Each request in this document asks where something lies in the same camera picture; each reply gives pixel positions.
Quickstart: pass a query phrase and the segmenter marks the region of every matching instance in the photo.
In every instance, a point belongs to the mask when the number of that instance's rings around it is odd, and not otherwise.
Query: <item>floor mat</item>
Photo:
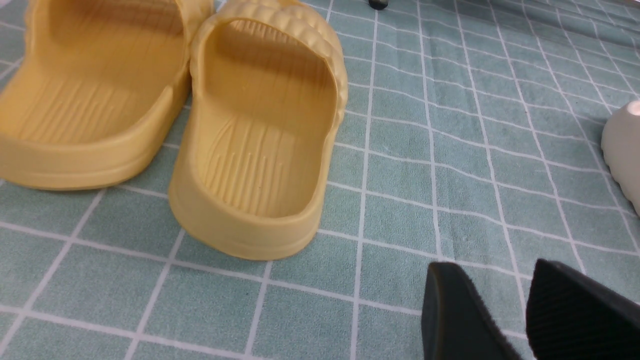
[[[229,258],[173,219],[189,104],[125,184],[0,180],[0,357],[419,359],[432,261],[463,267],[529,359],[537,258],[640,302],[640,220],[599,146],[640,98],[640,6],[547,1],[309,0],[340,36],[349,104],[321,230],[283,261]],[[3,3],[0,86],[26,0]]]

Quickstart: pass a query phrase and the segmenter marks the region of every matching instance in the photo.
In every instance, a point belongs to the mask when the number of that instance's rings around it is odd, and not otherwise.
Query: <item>sandal strap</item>
[[[344,118],[344,108],[348,99],[347,71],[340,41],[334,30],[318,13],[297,0],[229,0],[215,16],[202,24],[193,41],[191,77],[194,85],[199,86],[198,82],[202,79],[205,39],[216,26],[237,20],[269,26],[297,40],[326,62],[336,86],[334,124],[339,125]]]

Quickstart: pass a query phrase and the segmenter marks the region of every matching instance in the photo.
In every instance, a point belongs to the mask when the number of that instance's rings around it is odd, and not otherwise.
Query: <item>white grid line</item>
[[[456,9],[456,13],[458,13],[458,2],[457,0],[454,0],[454,7]],[[467,45],[465,43],[465,35],[464,35],[464,31],[462,30],[462,20],[460,19],[460,15],[458,13],[458,26],[460,27],[460,37],[462,38],[462,46],[464,48],[464,52],[465,52],[465,59],[467,61],[467,63],[469,63],[469,54],[467,52]],[[495,171],[493,169],[493,161],[492,161],[492,157],[491,157],[491,151],[488,148],[489,145],[489,139],[487,137],[486,134],[486,129],[484,128],[484,119],[482,116],[482,110],[480,109],[480,101],[478,100],[478,95],[476,92],[476,82],[474,81],[474,77],[473,74],[471,72],[471,69],[467,68],[468,70],[468,74],[469,74],[469,78],[471,79],[471,87],[473,89],[473,94],[474,94],[474,100],[476,102],[476,109],[478,111],[478,116],[480,118],[480,128],[482,129],[482,134],[483,134],[483,138],[484,138],[484,144],[487,145],[486,148],[486,159],[487,162],[489,164],[489,173],[491,174],[491,182],[493,184],[493,191],[495,194],[495,201],[498,205],[498,215],[500,216],[500,224],[502,225],[502,232],[504,234],[504,239],[507,243],[507,249],[509,250],[509,256],[511,258],[511,266],[513,267],[513,270],[518,273],[518,261],[516,260],[516,256],[515,253],[513,251],[513,246],[511,244],[511,239],[509,237],[509,230],[507,229],[507,224],[506,221],[504,219],[504,210],[502,208],[502,201],[500,199],[500,191],[498,189],[498,184],[496,183],[495,180]],[[516,276],[516,285],[518,286],[518,296],[520,297],[520,309],[522,311],[522,320],[525,321],[526,319],[526,300],[525,300],[525,296],[524,296],[524,289],[522,288],[522,280]]]
[[[362,161],[362,192],[360,194],[360,219],[358,224],[358,239],[364,238],[364,222],[365,222],[365,209],[366,209],[366,191],[367,191],[367,178],[369,169],[369,139],[371,135],[371,112],[373,109],[373,89],[374,79],[376,74],[376,46],[378,44],[378,12],[374,14],[373,23],[373,45],[371,49],[371,73],[369,75],[369,103],[367,105],[367,123],[365,125],[365,140],[364,140],[364,156]],[[351,318],[351,345],[349,348],[349,358],[355,360],[358,350],[358,316],[360,308],[358,301],[360,300],[360,276],[362,273],[362,241],[358,241],[356,248],[356,268],[355,268],[355,280],[353,286],[353,313]]]
[[[591,78],[591,74],[589,74],[589,71],[587,70],[587,67],[582,62],[582,58],[580,57],[580,52],[578,52],[577,48],[573,44],[573,41],[569,38],[568,35],[567,35],[567,38],[569,39],[569,44],[571,44],[571,46],[573,47],[573,50],[575,51],[575,54],[578,56],[578,59],[580,60],[580,63],[582,65],[582,67],[584,68],[584,71],[587,72],[587,75],[589,76],[589,80],[591,80],[591,82],[593,82],[593,79]],[[604,98],[603,98],[602,94],[600,93],[600,89],[598,89],[597,86],[596,86],[596,91],[598,92],[598,96],[600,96],[600,98],[604,101]],[[571,107],[571,104],[570,104],[569,100],[567,98],[564,98],[564,100],[566,101],[567,106],[569,106],[570,109],[572,109],[572,111],[573,111],[573,108]],[[586,137],[586,133],[584,132],[584,129],[582,128],[582,124],[580,124],[580,122],[577,119],[576,119],[576,123],[578,124],[578,126],[580,127],[580,130],[585,134],[585,137]],[[591,151],[591,155],[594,157],[594,160],[596,161],[596,164],[597,164],[598,168],[600,170],[603,170],[601,168],[600,162],[598,161],[598,154],[596,154],[596,152],[593,150],[593,147],[591,147],[591,146],[589,146],[589,150]],[[611,185],[609,184],[609,182],[607,181],[606,178],[605,178],[605,183],[607,185],[607,189],[608,189],[609,193],[611,194],[611,197],[613,198],[614,203],[618,207],[618,211],[620,212],[620,216],[622,217],[622,222],[625,224],[625,229],[627,230],[627,233],[629,235],[629,238],[631,239],[631,242],[633,243],[633,246],[636,248],[636,253],[637,253],[638,257],[640,257],[640,246],[638,245],[638,240],[636,239],[636,237],[634,236],[633,232],[631,231],[631,228],[629,227],[629,223],[628,223],[627,217],[625,216],[624,211],[622,210],[622,207],[618,204],[618,200],[617,200],[615,194],[613,194],[613,190],[611,189]]]
[[[420,31],[420,64],[422,65],[422,91],[423,91],[423,100],[424,100],[424,113],[427,120],[427,127],[429,131],[429,158],[431,160],[431,203],[434,207],[438,206],[438,191],[436,188],[436,168],[435,168],[435,144],[433,141],[433,131],[431,125],[431,114],[429,112],[429,94],[427,88],[427,70],[424,64],[424,43],[422,41],[422,14],[420,13],[420,1],[417,1],[417,14],[418,14],[418,30]],[[442,260],[442,239],[440,237],[440,221],[438,218],[438,212],[432,211],[433,217],[433,229],[436,241],[436,254],[438,255],[438,260]]]
[[[495,12],[493,10],[493,6],[491,5],[491,3],[489,3],[489,7],[491,8],[492,14],[493,14],[493,18],[495,19]],[[498,36],[500,37],[500,41],[502,42],[502,48],[504,49],[504,52],[507,54],[507,58],[509,58],[509,53],[507,52],[507,48],[506,45],[504,44],[504,41],[502,40],[502,31],[500,30],[500,26],[496,26],[496,30],[498,31]],[[516,73],[515,73],[515,69],[513,68],[513,64],[511,63],[511,61],[507,60],[509,63],[509,68],[511,69],[511,73],[513,75],[513,77],[516,77]],[[525,107],[526,114],[527,114],[527,121],[529,123],[529,127],[531,130],[534,129],[533,126],[533,121],[531,120],[531,113],[524,101],[524,96],[522,95],[522,89],[520,88],[520,83],[516,81],[516,89],[518,90],[518,96],[520,97],[520,101],[522,102],[522,105]],[[538,140],[538,135],[533,131],[533,139],[536,142],[536,146],[538,148],[538,151],[540,152],[540,156],[542,157],[543,160],[546,160],[545,158],[545,154],[542,151],[542,146],[540,145],[540,141]],[[549,182],[551,183],[551,188],[553,189],[553,193],[554,193],[554,198],[556,200],[556,206],[558,208],[558,211],[560,212],[560,219],[562,220],[563,226],[564,226],[564,230],[566,231],[566,234],[569,238],[569,244],[571,245],[571,249],[573,251],[573,255],[575,256],[576,261],[578,262],[578,266],[580,268],[580,271],[585,274],[586,273],[586,269],[584,267],[584,263],[582,263],[582,259],[580,258],[579,254],[578,254],[578,249],[575,245],[574,239],[573,239],[573,235],[571,233],[571,229],[569,228],[569,224],[566,220],[566,215],[564,213],[564,209],[562,207],[562,203],[560,202],[560,198],[558,196],[558,189],[556,186],[556,183],[553,180],[553,177],[551,176],[551,170],[549,169],[549,165],[548,163],[545,163],[545,170],[547,171],[547,177],[549,179]]]
[[[244,354],[251,356],[253,352],[253,343],[255,343],[255,337],[258,333],[258,324],[260,323],[260,315],[262,314],[262,308],[264,307],[264,296],[267,293],[267,284],[269,283],[269,277],[271,276],[271,267],[273,261],[268,261],[264,267],[264,273],[260,284],[260,290],[258,291],[258,299],[255,302],[255,311],[253,312],[253,319],[251,320],[251,327],[249,329],[249,336],[246,340],[244,347]]]
[[[84,225],[86,224],[87,220],[91,216],[91,213],[93,213],[93,210],[96,208],[96,206],[98,206],[98,203],[100,202],[100,200],[102,199],[105,193],[106,193],[106,189],[102,189],[98,192],[98,194],[96,194],[91,204],[89,204],[86,211],[80,218],[80,221],[78,221],[78,224],[76,225],[73,232],[71,233],[70,239],[77,239],[78,234],[82,231]],[[73,244],[72,241],[67,241],[64,244],[64,246],[62,246],[62,249],[60,249],[60,252],[56,256],[54,261],[51,263],[51,266],[49,267],[45,275],[42,277],[42,279],[38,283],[38,286],[35,288],[35,290],[33,290],[31,295],[23,305],[22,307],[23,311],[25,312],[31,311],[33,304],[36,302],[40,294],[42,294],[42,292],[44,291],[45,287],[47,286],[47,284],[55,274],[56,270],[60,266],[60,263],[69,252],[69,249],[71,249],[72,244]],[[2,339],[2,341],[0,341],[0,357],[2,357],[3,353],[6,351],[7,347],[9,346],[9,343],[15,336],[15,333],[18,331],[20,326],[22,325],[25,317],[26,316],[24,313],[19,314],[18,317],[13,321],[13,324],[11,325],[9,330],[4,335],[4,338]]]
[[[455,211],[455,210],[452,210],[452,209],[449,209],[449,208],[433,208],[433,209],[437,210],[437,211],[444,211],[444,212],[449,212],[449,213],[458,213],[458,214],[462,214],[462,215],[480,216],[480,217],[486,218],[489,221],[492,221],[494,224],[499,224],[498,221],[493,220],[491,218],[488,218],[485,215],[475,214],[475,213],[471,213],[469,211]],[[34,229],[30,229],[28,227],[22,227],[22,226],[19,226],[19,225],[13,225],[13,224],[5,223],[5,222],[0,222],[0,227],[1,228],[5,228],[5,229],[10,229],[10,230],[13,230],[13,231],[26,233],[26,234],[31,234],[31,235],[34,235],[34,236],[50,238],[50,239],[54,239],[54,240],[67,241],[67,242],[70,242],[72,244],[83,245],[83,246],[92,247],[92,248],[99,249],[99,250],[105,250],[105,251],[109,251],[109,252],[114,252],[114,253],[117,253],[117,254],[134,256],[134,257],[143,258],[143,259],[150,259],[150,260],[159,261],[159,262],[163,262],[163,263],[169,261],[168,258],[164,258],[164,257],[161,257],[161,256],[155,256],[155,255],[147,254],[147,253],[144,253],[144,252],[138,252],[138,251],[135,251],[135,250],[129,250],[129,249],[124,249],[124,248],[120,248],[120,247],[114,247],[114,246],[110,246],[110,245],[104,245],[104,244],[95,243],[95,242],[87,241],[87,240],[74,239],[74,238],[71,238],[69,236],[58,235],[58,234],[54,234],[54,233],[48,233],[48,232],[45,232],[45,231],[37,231],[37,230],[34,230]],[[534,229],[528,229],[526,227],[520,227],[520,226],[515,226],[515,225],[507,225],[507,227],[510,228],[510,229],[526,231],[528,233],[537,234],[539,236],[544,236],[544,237],[555,239],[555,240],[568,241],[568,239],[563,238],[561,236],[557,236],[557,235],[554,235],[554,234],[543,233],[541,231],[537,231],[537,230],[534,230]],[[339,237],[339,238],[344,238],[345,240],[360,241],[362,243],[367,243],[369,245],[375,245],[375,246],[379,246],[379,247],[385,247],[385,248],[389,248],[389,249],[395,249],[395,250],[400,250],[400,251],[404,251],[404,252],[409,252],[409,253],[417,254],[417,255],[420,255],[420,256],[427,257],[427,258],[437,259],[437,257],[438,257],[436,254],[429,254],[427,252],[422,252],[422,251],[419,251],[419,250],[413,250],[413,249],[409,249],[409,248],[406,248],[406,247],[393,245],[393,244],[389,244],[389,243],[384,243],[384,242],[380,242],[380,241],[375,241],[375,240],[370,240],[370,239],[366,239],[366,238],[359,239],[357,236],[343,234],[343,233],[339,233],[339,232],[336,232],[336,231],[329,231],[329,230],[320,229],[320,230],[318,230],[318,233],[332,235],[332,236],[336,236],[336,237]],[[598,249],[598,250],[602,250],[602,251],[606,251],[606,252],[615,252],[615,253],[619,253],[619,254],[631,254],[631,255],[634,255],[634,256],[636,254],[635,252],[629,252],[629,251],[624,251],[624,250],[616,250],[616,249],[609,249],[609,248],[599,247],[597,245],[592,245],[592,244],[588,244],[588,243],[581,243],[579,241],[577,241],[577,243],[579,243],[580,245],[583,245],[585,247],[591,247],[592,249]],[[499,271],[499,272],[503,272],[505,274],[516,275],[516,276],[519,276],[519,277],[522,277],[522,278],[525,278],[525,279],[531,279],[531,276],[524,275],[524,274],[516,274],[516,273],[514,273],[514,272],[512,272],[510,270],[502,269],[502,268],[499,268],[499,267],[496,267],[496,266],[480,264],[480,263],[472,263],[472,262],[467,262],[467,261],[463,261],[463,260],[455,260],[455,259],[448,259],[448,261],[453,261],[453,262],[457,262],[457,263],[459,263],[461,265],[473,266],[473,267],[477,267],[477,268],[492,269],[492,270],[496,270],[496,271]],[[210,272],[210,273],[214,273],[214,274],[226,275],[226,276],[230,276],[230,277],[237,277],[237,278],[240,278],[240,279],[247,279],[247,280],[256,281],[256,282],[262,282],[263,281],[263,278],[256,277],[254,275],[248,275],[248,274],[244,274],[244,273],[233,272],[233,271],[230,271],[230,270],[224,270],[224,269],[220,269],[220,268],[213,268],[211,266],[204,266],[204,265],[189,263],[187,261],[174,260],[174,261],[170,261],[170,263],[171,263],[171,265],[177,265],[177,266],[182,266],[182,267],[186,267],[186,268],[192,268],[194,270],[201,270],[201,271]],[[308,288],[306,286],[300,286],[300,285],[297,285],[297,284],[288,284],[288,283],[282,282],[282,281],[270,280],[270,281],[268,281],[268,283],[271,284],[271,285],[291,288],[291,289],[294,289],[294,290],[300,290],[300,291],[305,291],[305,292],[310,292],[310,293],[316,293],[318,295],[335,297],[336,299],[341,299],[341,300],[350,300],[350,299],[352,299],[352,297],[348,297],[348,296],[345,296],[345,295],[334,294],[334,293],[330,293],[328,291],[322,291],[322,290],[317,290],[317,289],[313,289],[313,288]],[[375,303],[375,304],[377,304],[377,305],[375,305],[375,307],[379,307],[379,308],[385,308],[385,306],[387,306],[386,304],[379,304],[379,303]],[[405,312],[405,313],[411,313],[412,311],[415,311],[415,310],[411,310],[411,309],[403,310],[403,312]]]
[[[450,13],[452,13],[452,14],[453,14],[453,12],[451,12],[451,11],[449,11],[449,10],[447,10],[447,9],[443,9],[443,8],[439,8],[439,9],[441,9],[441,10],[443,10],[443,11],[446,11],[446,12],[450,12]],[[339,13],[339,12],[334,12],[334,13],[338,13],[338,14],[341,14],[341,15],[345,15],[345,16],[348,16],[348,17],[353,17],[353,18],[357,18],[357,19],[361,19],[361,20],[372,21],[371,19],[366,19],[366,18],[363,18],[363,17],[357,17],[357,16],[354,16],[354,15],[348,15],[348,14],[343,14],[343,13]],[[441,25],[444,25],[444,26],[447,26],[447,27],[452,28],[452,26],[451,26],[451,25],[449,25],[449,24],[445,24],[445,23],[440,22],[440,21],[438,21],[438,20],[433,20],[433,19],[424,19],[424,21],[437,22],[437,23],[439,23],[439,24],[441,24]],[[411,34],[416,34],[416,33],[415,33],[415,32],[413,32],[413,31],[404,30],[404,29],[396,29],[396,31],[406,32],[406,33],[411,33]],[[494,38],[494,37],[488,36],[488,35],[486,35],[486,34],[476,33],[476,32],[474,32],[474,31],[469,31],[469,30],[465,30],[465,29],[463,29],[463,32],[464,32],[464,33],[470,33],[470,34],[473,34],[473,35],[477,35],[477,36],[480,36],[480,37],[489,38],[489,39],[491,39],[491,40],[495,40],[495,41],[500,41],[500,39],[498,39],[498,38]],[[373,40],[371,40],[371,39],[364,38],[364,37],[358,37],[358,36],[355,36],[355,35],[350,35],[350,34],[345,34],[345,33],[340,33],[340,32],[337,32],[337,33],[338,33],[339,35],[342,35],[342,36],[351,37],[351,38],[357,38],[357,39],[365,40],[365,41],[368,41],[368,42],[372,42],[372,41],[373,41]],[[429,39],[435,39],[435,40],[439,40],[439,41],[443,41],[443,42],[447,42],[447,43],[449,43],[449,44],[451,44],[451,45],[453,45],[453,46],[456,46],[456,47],[462,48],[462,46],[461,46],[460,44],[456,44],[456,43],[454,43],[454,42],[451,42],[450,40],[446,40],[446,39],[443,39],[443,38],[431,37],[431,36],[428,36],[428,35],[423,35],[423,37],[425,37],[425,38],[429,38]],[[394,49],[397,49],[397,50],[399,50],[399,51],[406,51],[406,52],[408,52],[408,53],[418,54],[418,53],[417,53],[417,52],[415,52],[415,51],[411,51],[411,50],[407,50],[407,49],[401,49],[401,48],[395,47],[395,46],[394,46],[394,45],[392,45],[392,44],[388,44],[388,43],[384,43],[384,42],[380,42],[380,41],[378,41],[378,43],[379,43],[379,44],[384,44],[384,45],[390,46],[390,47],[392,47],[392,48],[394,48]],[[522,44],[516,44],[516,43],[514,43],[514,42],[509,42],[509,41],[507,41],[507,40],[505,40],[505,41],[504,41],[504,43],[505,43],[505,44],[508,44],[508,45],[512,45],[512,46],[521,47],[521,48],[523,48],[523,49],[528,49],[528,50],[536,51],[536,52],[538,52],[538,53],[540,52],[540,50],[534,49],[534,48],[532,48],[532,47],[527,47],[527,46],[524,46],[524,45],[522,45]],[[575,46],[575,47],[576,47],[577,49],[580,49],[581,51],[587,51],[587,52],[590,52],[590,53],[593,53],[593,54],[604,55],[604,53],[598,53],[598,52],[596,52],[596,51],[594,51],[594,50],[587,49],[587,48],[584,48],[584,47],[579,47],[579,46]],[[477,52],[479,52],[479,53],[484,53],[484,54],[487,54],[487,55],[490,55],[490,56],[494,56],[494,57],[502,58],[502,59],[506,60],[506,58],[505,58],[504,56],[500,56],[500,55],[496,55],[496,54],[488,53],[488,52],[486,52],[486,51],[482,51],[482,50],[480,50],[480,49],[473,49],[473,48],[469,48],[469,50],[477,51]],[[555,57],[557,57],[557,58],[561,58],[561,59],[564,59],[564,60],[568,60],[568,61],[571,61],[571,62],[578,63],[577,61],[575,61],[575,60],[573,60],[573,59],[565,58],[565,57],[562,57],[562,56],[559,56],[559,55],[555,55],[555,54],[550,54],[550,55],[555,56]],[[626,60],[626,59],[615,58],[615,57],[613,57],[613,59],[618,60],[618,61],[623,61],[623,62],[625,62],[625,63],[630,63],[630,62],[629,62],[628,60]],[[615,73],[614,71],[611,71],[611,70],[609,70],[609,69],[605,69],[605,68],[601,68],[601,67],[597,67],[597,66],[593,66],[593,65],[590,65],[590,66],[592,66],[592,67],[594,67],[594,68],[596,68],[596,69],[600,69],[600,70],[604,70],[604,71],[607,71],[607,72],[613,72],[613,73]]]
[[[133,354],[135,354],[136,349],[138,348],[138,343],[140,342],[140,338],[144,335],[145,327],[147,326],[147,322],[151,317],[151,312],[153,312],[154,305],[160,295],[160,291],[164,285],[164,281],[166,280],[167,275],[169,274],[169,270],[171,270],[171,262],[175,260],[175,255],[178,253],[178,249],[180,249],[180,245],[182,244],[182,239],[184,238],[185,231],[184,229],[180,229],[178,232],[178,237],[175,239],[175,243],[169,253],[169,258],[167,262],[164,264],[162,271],[160,272],[160,276],[156,281],[156,286],[151,292],[151,296],[149,297],[149,302],[145,307],[145,311],[142,314],[142,318],[140,318],[140,322],[138,322],[138,327],[136,328],[136,334],[131,340],[129,344],[129,348],[127,349],[127,353],[124,356],[124,360],[131,360],[133,358]]]
[[[58,325],[69,326],[75,329],[95,331],[103,334],[119,336],[122,338],[129,338],[132,340],[138,337],[138,335],[133,331],[118,329],[116,327],[98,325],[94,323],[82,322],[79,320],[73,320],[69,318],[63,318],[60,316],[45,314],[38,311],[24,310],[18,307],[0,305],[0,313],[16,314],[18,316],[23,316],[24,318],[33,318],[33,319],[37,319],[45,322],[55,323]],[[140,336],[140,341],[171,346],[171,347],[179,348],[182,350],[201,352],[203,354],[209,354],[214,356],[229,357],[231,359],[243,359],[243,360],[260,359],[255,357],[246,357],[243,354],[238,354],[228,350],[220,350],[216,348],[210,348],[210,347],[195,345],[191,343],[185,343],[177,340],[169,340],[166,338],[162,338],[160,336],[154,336],[154,335],[148,335],[148,334],[142,334]]]

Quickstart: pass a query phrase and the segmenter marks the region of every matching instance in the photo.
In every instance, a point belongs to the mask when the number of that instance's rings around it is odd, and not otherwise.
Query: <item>footbed ridge texture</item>
[[[0,95],[0,176],[33,188],[121,183],[159,150],[189,92],[208,0],[34,0]]]
[[[297,1],[231,0],[194,40],[191,75],[177,220],[233,256],[297,253],[319,226],[348,99],[335,32]]]

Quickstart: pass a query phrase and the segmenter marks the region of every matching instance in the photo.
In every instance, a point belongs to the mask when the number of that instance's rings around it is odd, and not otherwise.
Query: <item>ribbed texture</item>
[[[559,263],[538,261],[527,335],[546,359],[640,359],[640,307]]]

